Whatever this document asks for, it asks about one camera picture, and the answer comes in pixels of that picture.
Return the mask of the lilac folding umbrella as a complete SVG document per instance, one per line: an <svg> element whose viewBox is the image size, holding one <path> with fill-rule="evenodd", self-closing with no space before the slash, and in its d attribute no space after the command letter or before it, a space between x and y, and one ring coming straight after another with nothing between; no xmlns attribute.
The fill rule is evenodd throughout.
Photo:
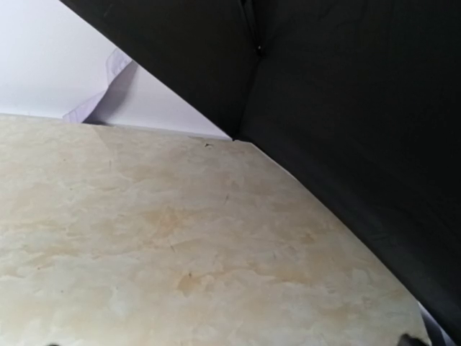
<svg viewBox="0 0 461 346"><path fill-rule="evenodd" d="M338 216L460 343L458 1L67 1Z"/></svg>

